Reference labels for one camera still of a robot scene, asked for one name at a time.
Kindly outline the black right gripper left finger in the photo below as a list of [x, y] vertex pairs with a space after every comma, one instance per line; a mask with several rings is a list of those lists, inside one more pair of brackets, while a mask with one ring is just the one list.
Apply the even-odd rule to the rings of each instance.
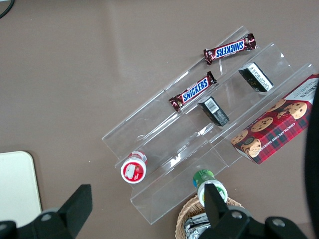
[[93, 209], [90, 184], [82, 184], [56, 211], [45, 212], [18, 229], [19, 239], [74, 239]]

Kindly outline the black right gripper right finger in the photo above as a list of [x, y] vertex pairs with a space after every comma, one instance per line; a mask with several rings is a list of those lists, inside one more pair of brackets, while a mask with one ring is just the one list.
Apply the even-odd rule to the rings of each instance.
[[263, 239], [264, 225], [239, 207], [229, 209], [213, 184], [205, 185], [205, 212], [211, 227], [201, 239]]

